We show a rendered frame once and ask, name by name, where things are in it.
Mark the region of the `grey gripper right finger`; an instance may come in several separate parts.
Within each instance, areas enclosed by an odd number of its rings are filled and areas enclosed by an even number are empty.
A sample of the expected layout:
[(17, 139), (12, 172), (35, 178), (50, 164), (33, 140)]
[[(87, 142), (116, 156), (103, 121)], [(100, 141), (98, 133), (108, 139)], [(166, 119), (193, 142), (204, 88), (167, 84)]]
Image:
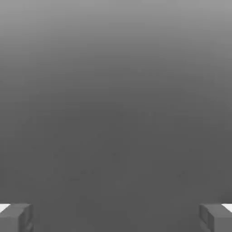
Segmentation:
[(232, 232), (232, 203), (199, 205), (202, 232)]

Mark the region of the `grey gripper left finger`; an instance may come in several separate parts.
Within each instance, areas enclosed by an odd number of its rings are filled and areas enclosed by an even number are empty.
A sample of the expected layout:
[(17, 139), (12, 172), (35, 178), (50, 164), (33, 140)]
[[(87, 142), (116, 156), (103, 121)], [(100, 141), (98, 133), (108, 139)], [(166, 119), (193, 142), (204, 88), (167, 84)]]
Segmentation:
[(0, 232), (34, 232), (34, 208), (29, 203), (0, 203)]

